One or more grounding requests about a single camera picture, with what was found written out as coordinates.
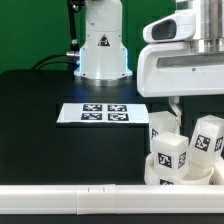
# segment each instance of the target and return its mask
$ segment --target white cube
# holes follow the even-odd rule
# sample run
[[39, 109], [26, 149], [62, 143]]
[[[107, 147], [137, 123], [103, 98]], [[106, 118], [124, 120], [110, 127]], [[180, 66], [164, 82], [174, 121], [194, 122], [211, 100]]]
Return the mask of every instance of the white cube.
[[153, 141], [154, 167], [159, 176], [178, 181], [189, 171], [188, 138], [171, 132], [163, 132]]
[[220, 158], [224, 143], [224, 120], [212, 115], [198, 119], [189, 159], [202, 167], [211, 167]]
[[158, 134], [169, 131], [175, 133], [177, 130], [176, 117], [168, 111], [149, 113], [149, 139], [150, 151], [153, 152], [152, 139]]

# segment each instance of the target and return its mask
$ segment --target black table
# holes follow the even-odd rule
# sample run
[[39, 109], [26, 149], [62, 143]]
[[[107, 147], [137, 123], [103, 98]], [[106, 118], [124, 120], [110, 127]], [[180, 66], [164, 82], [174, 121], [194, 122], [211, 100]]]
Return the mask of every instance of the black table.
[[[203, 101], [209, 107], [214, 102], [218, 106], [199, 111], [197, 107], [198, 97], [182, 98], [181, 105], [184, 109], [182, 133], [192, 134], [195, 117], [206, 113], [215, 113], [223, 116], [223, 97], [205, 96]], [[63, 103], [116, 103], [116, 104], [146, 104], [149, 112], [168, 110], [167, 99], [145, 99], [141, 97], [136, 88], [136, 81], [117, 87], [90, 87], [75, 83], [72, 74], [59, 71], [9, 71], [0, 76], [0, 184], [21, 185], [21, 184], [98, 184], [102, 179], [96, 176], [88, 176], [82, 179], [82, 171], [77, 169], [75, 159], [85, 158], [78, 149], [89, 149], [94, 144], [92, 138], [88, 141], [79, 141], [85, 136], [88, 128], [78, 127], [76, 129], [56, 127], [57, 116]], [[106, 138], [108, 134], [114, 135], [114, 129], [107, 131], [99, 130], [97, 127], [90, 128], [89, 133], [100, 133]], [[123, 143], [126, 148], [122, 156], [136, 147], [148, 147], [144, 144], [144, 128], [137, 127], [130, 132], [122, 130], [126, 135], [139, 134], [136, 142], [135, 136], [129, 136], [129, 141]], [[98, 154], [99, 159], [103, 156], [115, 158], [113, 153]], [[116, 184], [142, 184], [144, 164], [140, 164], [147, 152], [140, 152], [132, 156], [140, 159], [133, 161], [131, 171], [134, 175], [120, 176]], [[118, 156], [117, 166], [122, 168], [122, 156]], [[13, 215], [0, 216], [0, 223], [222, 223], [223, 215]]]

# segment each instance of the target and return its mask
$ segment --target cable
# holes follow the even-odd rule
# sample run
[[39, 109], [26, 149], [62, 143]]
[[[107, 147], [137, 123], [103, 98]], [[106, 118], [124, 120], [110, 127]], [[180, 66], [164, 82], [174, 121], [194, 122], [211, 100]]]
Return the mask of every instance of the cable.
[[58, 57], [66, 57], [66, 54], [65, 53], [61, 53], [61, 54], [53, 54], [53, 55], [50, 55], [46, 58], [43, 58], [42, 60], [40, 60], [39, 62], [37, 62], [32, 68], [31, 70], [36, 70], [41, 64], [43, 64], [44, 62], [46, 61], [49, 61], [51, 59], [54, 59], [54, 58], [58, 58]]
[[72, 61], [54, 61], [54, 62], [46, 62], [46, 63], [40, 65], [39, 67], [37, 67], [35, 70], [41, 70], [41, 68], [43, 68], [44, 66], [52, 65], [52, 64], [73, 64], [73, 62], [72, 62]]
[[70, 27], [70, 37], [71, 37], [72, 40], [77, 40], [76, 26], [75, 26], [75, 19], [74, 19], [74, 12], [72, 10], [72, 5], [73, 5], [72, 1], [71, 0], [67, 0], [68, 18], [69, 18], [69, 27]]

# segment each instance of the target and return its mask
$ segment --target warning sticker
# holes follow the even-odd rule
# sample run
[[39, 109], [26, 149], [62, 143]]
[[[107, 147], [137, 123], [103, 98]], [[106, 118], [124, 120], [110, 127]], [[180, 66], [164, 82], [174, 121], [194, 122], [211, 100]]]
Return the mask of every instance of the warning sticker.
[[103, 37], [101, 38], [98, 46], [101, 46], [101, 47], [110, 47], [110, 43], [106, 37], [106, 35], [104, 34]]

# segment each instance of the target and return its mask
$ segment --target green background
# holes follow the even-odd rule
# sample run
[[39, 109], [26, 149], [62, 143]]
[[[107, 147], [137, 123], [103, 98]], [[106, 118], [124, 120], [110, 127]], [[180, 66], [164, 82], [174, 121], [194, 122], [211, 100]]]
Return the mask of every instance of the green background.
[[[122, 0], [123, 43], [129, 50], [129, 68], [136, 71], [140, 51], [146, 45], [144, 26], [175, 10], [173, 0]], [[78, 38], [85, 41], [84, 11], [76, 15]], [[30, 69], [37, 61], [69, 50], [70, 35], [65, 0], [0, 1], [0, 73]], [[65, 69], [54, 65], [48, 69]]]

